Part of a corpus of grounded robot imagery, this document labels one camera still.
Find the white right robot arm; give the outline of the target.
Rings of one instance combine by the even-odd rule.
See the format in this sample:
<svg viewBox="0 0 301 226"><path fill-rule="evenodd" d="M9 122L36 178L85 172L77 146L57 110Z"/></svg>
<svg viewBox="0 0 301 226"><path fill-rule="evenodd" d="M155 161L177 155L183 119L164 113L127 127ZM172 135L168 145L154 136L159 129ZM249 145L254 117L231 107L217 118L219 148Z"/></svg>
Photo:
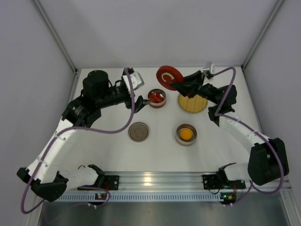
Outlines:
<svg viewBox="0 0 301 226"><path fill-rule="evenodd" d="M236 69L229 85L216 88L204 83L205 78L212 78L211 72L197 71L189 76L180 76L171 80L171 90L178 91L184 97L200 96L215 105L208 108L208 115L219 128L232 135L248 152L247 163L231 163L223 168L229 181L250 180L258 186L265 185L276 179L282 185L284 177L289 173L285 144L279 138L271 139L256 131L235 115L233 105L237 102L237 89L234 85Z"/></svg>

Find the right aluminium frame post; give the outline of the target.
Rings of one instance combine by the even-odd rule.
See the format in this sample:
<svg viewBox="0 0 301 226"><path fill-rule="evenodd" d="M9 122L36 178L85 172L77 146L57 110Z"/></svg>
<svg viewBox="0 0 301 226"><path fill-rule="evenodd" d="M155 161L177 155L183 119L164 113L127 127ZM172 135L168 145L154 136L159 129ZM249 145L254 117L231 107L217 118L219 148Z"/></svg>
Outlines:
<svg viewBox="0 0 301 226"><path fill-rule="evenodd" d="M265 36L267 35L270 27L274 23L276 17L280 13L282 7L286 3L286 0L277 0L274 6L272 7L272 10L268 13L268 16L263 23L262 28L260 29L256 39L254 40L253 44L251 45L250 50L248 51L248 54L246 55L245 60L243 61L243 64L241 65L241 69L244 72L247 66L249 65L250 61L254 57L257 49L259 48L260 44L263 42Z"/></svg>

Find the aluminium frame post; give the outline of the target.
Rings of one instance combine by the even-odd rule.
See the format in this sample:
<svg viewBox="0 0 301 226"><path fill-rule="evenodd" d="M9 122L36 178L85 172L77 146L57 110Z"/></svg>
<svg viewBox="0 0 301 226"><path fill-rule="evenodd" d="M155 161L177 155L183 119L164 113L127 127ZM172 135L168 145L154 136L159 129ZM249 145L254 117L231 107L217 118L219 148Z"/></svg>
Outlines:
<svg viewBox="0 0 301 226"><path fill-rule="evenodd" d="M46 26L47 30L50 32L50 35L52 36L52 38L55 41L58 48L60 49L63 57L67 61L67 64L69 65L73 74L76 75L78 72L78 69L76 68L75 64L73 63L73 60L71 59L64 43L62 42L58 32L56 31L53 23L51 22L47 12L45 11L44 7L41 4L41 2L39 0L30 0L30 2L33 5L33 7L35 8L35 10L37 11L38 15L40 16L40 18L43 21L44 25Z"/></svg>
<svg viewBox="0 0 301 226"><path fill-rule="evenodd" d="M243 61L243 64L241 65L241 69L244 72L247 66L249 65L250 61L254 57L257 49L259 48L260 44L263 42L265 36L267 35L270 27L274 23L276 17L280 13L282 7L286 3L286 0L277 0L274 6L272 7L272 10L268 13L268 16L263 23L262 28L260 29L256 39L254 40L253 44L251 45L250 50L248 51L248 54L246 55L245 60Z"/></svg>

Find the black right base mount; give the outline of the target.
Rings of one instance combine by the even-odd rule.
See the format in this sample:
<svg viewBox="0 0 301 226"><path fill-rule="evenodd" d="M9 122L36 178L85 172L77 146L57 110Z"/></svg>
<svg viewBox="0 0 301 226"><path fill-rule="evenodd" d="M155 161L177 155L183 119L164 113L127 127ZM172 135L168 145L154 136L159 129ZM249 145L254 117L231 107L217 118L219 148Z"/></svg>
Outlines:
<svg viewBox="0 0 301 226"><path fill-rule="evenodd" d="M245 181L228 180L225 175L221 173L204 174L202 175L205 190L218 189L246 189Z"/></svg>

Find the beige round lid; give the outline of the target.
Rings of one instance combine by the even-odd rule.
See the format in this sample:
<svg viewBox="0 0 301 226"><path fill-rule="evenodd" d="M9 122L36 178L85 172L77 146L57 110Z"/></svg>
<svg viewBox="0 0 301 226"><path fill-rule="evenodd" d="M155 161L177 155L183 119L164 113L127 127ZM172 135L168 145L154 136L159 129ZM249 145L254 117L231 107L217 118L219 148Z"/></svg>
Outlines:
<svg viewBox="0 0 301 226"><path fill-rule="evenodd" d="M135 122L130 125L128 135L134 142L143 142L149 136L149 127L143 122Z"/></svg>

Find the orange round fruit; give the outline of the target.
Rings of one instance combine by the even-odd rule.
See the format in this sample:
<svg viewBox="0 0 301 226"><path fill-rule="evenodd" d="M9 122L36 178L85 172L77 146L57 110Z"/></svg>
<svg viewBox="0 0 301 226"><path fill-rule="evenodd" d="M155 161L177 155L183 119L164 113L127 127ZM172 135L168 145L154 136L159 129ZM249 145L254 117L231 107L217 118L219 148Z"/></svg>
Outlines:
<svg viewBox="0 0 301 226"><path fill-rule="evenodd" d="M193 132L189 128L183 128L180 132L180 136L183 140L190 140L193 137Z"/></svg>

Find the beige-banded steel container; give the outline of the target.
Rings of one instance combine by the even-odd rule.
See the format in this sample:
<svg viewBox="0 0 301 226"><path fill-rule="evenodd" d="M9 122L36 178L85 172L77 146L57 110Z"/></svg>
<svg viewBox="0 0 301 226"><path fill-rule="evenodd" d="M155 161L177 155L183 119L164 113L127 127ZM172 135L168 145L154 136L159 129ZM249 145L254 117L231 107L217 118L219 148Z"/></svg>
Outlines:
<svg viewBox="0 0 301 226"><path fill-rule="evenodd" d="M190 140L183 140L180 136L180 132L183 128L189 128L190 130L192 130L193 132L193 137ZM198 137L198 133L197 130L190 124L181 124L177 127L176 131L175 131L175 139L176 141L183 146L190 146L193 145Z"/></svg>

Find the left aluminium frame post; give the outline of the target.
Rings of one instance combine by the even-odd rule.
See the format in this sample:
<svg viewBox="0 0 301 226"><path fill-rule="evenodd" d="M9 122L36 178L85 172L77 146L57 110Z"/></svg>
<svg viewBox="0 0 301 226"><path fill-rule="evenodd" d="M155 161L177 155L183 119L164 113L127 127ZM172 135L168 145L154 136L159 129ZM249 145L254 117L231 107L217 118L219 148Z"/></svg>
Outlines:
<svg viewBox="0 0 301 226"><path fill-rule="evenodd" d="M67 61L67 64L69 65L73 74L76 75L78 72L78 69L76 68L75 64L73 63L73 60L71 59L64 43L62 42L58 32L56 31L53 23L51 22L47 12L45 11L44 7L41 4L41 2L39 0L30 0L30 2L33 5L33 7L35 8L35 10L37 11L38 15L40 16L40 18L43 21L44 25L46 26L47 30L50 32L50 35L52 36L52 38L55 41L58 48L60 49L63 57Z"/></svg>

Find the aluminium rail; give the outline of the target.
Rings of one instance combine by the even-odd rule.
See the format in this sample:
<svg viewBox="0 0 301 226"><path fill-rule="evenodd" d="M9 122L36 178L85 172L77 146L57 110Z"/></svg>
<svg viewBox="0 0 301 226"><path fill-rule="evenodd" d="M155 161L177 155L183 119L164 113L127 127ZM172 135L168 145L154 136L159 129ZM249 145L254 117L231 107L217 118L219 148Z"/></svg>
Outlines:
<svg viewBox="0 0 301 226"><path fill-rule="evenodd" d="M106 172L119 176L120 192L198 192L211 172Z"/></svg>

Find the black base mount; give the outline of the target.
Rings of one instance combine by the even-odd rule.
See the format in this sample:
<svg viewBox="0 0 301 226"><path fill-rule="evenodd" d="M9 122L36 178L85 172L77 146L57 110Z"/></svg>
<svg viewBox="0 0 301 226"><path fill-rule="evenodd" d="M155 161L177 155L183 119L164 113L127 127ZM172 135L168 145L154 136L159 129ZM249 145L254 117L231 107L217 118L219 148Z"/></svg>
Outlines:
<svg viewBox="0 0 301 226"><path fill-rule="evenodd" d="M218 189L246 189L245 181L228 180L225 175L221 173L204 174L202 175L205 190Z"/></svg>
<svg viewBox="0 0 301 226"><path fill-rule="evenodd" d="M117 191L119 189L119 176L105 175L101 188L108 191Z"/></svg>

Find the red round lid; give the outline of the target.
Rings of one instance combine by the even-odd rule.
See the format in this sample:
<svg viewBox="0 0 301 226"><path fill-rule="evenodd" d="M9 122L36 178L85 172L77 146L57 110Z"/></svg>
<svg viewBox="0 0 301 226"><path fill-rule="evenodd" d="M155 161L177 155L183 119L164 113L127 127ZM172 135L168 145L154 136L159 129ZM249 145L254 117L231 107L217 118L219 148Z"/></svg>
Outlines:
<svg viewBox="0 0 301 226"><path fill-rule="evenodd" d="M164 65L161 66L156 73L158 82L166 89L176 91L171 83L183 83L183 75L174 67Z"/></svg>

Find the red-banded steel container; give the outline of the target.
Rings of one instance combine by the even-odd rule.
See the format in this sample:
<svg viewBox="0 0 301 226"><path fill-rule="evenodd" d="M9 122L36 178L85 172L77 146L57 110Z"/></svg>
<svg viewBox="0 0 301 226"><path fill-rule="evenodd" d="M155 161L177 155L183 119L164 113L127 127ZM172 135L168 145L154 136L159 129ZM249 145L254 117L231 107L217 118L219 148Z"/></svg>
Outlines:
<svg viewBox="0 0 301 226"><path fill-rule="evenodd" d="M150 90L149 93L148 93L148 99L149 99L149 94L150 93L160 93L162 96L164 96L164 99L165 99L161 103L153 103L152 102L151 104L149 104L151 107L153 107L153 108L161 108L161 107L163 107L166 104L166 93L163 90L161 90L161 89L152 89L152 90Z"/></svg>

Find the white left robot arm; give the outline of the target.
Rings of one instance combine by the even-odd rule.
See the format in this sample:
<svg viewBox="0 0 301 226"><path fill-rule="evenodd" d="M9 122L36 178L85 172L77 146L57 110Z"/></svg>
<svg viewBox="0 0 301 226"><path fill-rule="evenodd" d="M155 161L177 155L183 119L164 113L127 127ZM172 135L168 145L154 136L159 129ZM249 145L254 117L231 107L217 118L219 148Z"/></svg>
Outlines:
<svg viewBox="0 0 301 226"><path fill-rule="evenodd" d="M74 188L101 187L104 172L94 164L71 171L60 171L59 168L81 133L90 130L101 117L102 109L124 103L134 114L150 103L142 96L135 99L134 91L143 86L144 81L132 68L125 68L115 84L102 70L91 71L82 84L80 96L67 105L47 146L32 164L17 172L17 176L27 183L27 189L49 202Z"/></svg>

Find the round bamboo plate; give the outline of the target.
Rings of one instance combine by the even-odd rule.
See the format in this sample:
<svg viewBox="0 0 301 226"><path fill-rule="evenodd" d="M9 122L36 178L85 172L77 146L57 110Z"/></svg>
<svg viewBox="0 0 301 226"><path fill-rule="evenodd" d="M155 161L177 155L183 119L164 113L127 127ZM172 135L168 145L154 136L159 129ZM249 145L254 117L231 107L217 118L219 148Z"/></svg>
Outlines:
<svg viewBox="0 0 301 226"><path fill-rule="evenodd" d="M179 94L177 103L185 112L200 113L207 108L208 100L198 95L194 96L193 98L188 98Z"/></svg>

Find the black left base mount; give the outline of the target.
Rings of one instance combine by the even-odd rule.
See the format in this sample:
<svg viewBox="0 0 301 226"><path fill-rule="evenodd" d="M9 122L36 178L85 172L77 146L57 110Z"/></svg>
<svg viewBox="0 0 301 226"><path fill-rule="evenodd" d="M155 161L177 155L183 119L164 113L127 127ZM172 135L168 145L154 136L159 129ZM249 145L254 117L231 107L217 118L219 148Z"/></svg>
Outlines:
<svg viewBox="0 0 301 226"><path fill-rule="evenodd" d="M119 176L105 175L101 188L108 191L117 191L119 189Z"/></svg>

